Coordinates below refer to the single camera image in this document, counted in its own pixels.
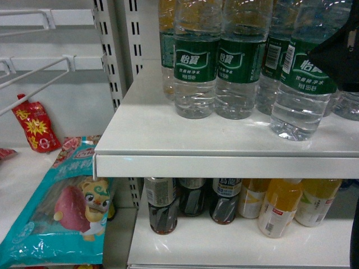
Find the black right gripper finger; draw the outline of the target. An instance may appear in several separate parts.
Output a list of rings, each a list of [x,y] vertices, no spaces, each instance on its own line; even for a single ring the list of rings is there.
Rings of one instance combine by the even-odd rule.
[[[344,26],[308,57],[341,91],[358,92],[358,10],[351,10]]]

